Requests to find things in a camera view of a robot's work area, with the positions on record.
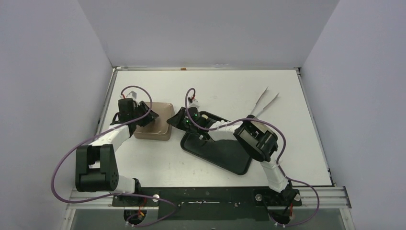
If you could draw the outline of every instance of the wall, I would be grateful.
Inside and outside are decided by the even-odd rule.
[[[341,0],[302,68],[359,230],[406,229],[406,2]]]
[[[114,66],[302,66],[338,0],[79,0]]]
[[[95,133],[111,65],[76,0],[0,1],[0,229],[59,229],[57,162]],[[69,197],[74,157],[57,176]]]

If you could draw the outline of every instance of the white wall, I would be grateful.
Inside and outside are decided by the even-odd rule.
[[[76,0],[0,1],[0,229],[59,229],[59,159],[94,134],[111,65]],[[57,177],[68,197],[74,157]]]
[[[114,66],[300,67],[338,0],[79,0]]]
[[[406,229],[406,2],[341,0],[302,68],[358,230]]]

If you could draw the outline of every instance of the black tray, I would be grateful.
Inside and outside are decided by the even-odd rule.
[[[200,114],[207,115],[209,119],[213,120],[209,126],[215,121],[225,120],[206,111],[201,111]],[[251,157],[236,140],[210,142],[186,133],[180,141],[180,147],[237,175],[246,174],[251,163]]]

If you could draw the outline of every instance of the white table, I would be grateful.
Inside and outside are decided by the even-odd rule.
[[[102,120],[103,130],[108,128],[118,111],[121,89],[128,85],[143,87],[154,102],[172,103],[175,112],[184,106],[186,91],[194,87],[200,111],[228,120],[246,117],[259,95],[269,86],[256,112],[276,93],[280,93],[274,104],[259,118],[274,124],[286,136],[287,147],[281,162],[285,172],[311,185],[332,185],[295,70],[118,71],[113,83]],[[139,100],[148,101],[143,92],[133,90]],[[233,174],[183,151],[180,148],[183,135],[183,131],[173,128],[169,141],[131,137],[116,152],[119,173],[139,179],[143,187],[267,186],[258,162],[253,160],[245,175]],[[282,147],[282,138],[278,143]]]

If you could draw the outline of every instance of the beige box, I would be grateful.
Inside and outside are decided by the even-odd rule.
[[[175,115],[171,103],[153,102],[152,110],[159,115],[155,121],[145,127],[137,126],[134,132],[135,138],[149,140],[169,140],[172,132],[172,126],[166,123],[166,120]]]

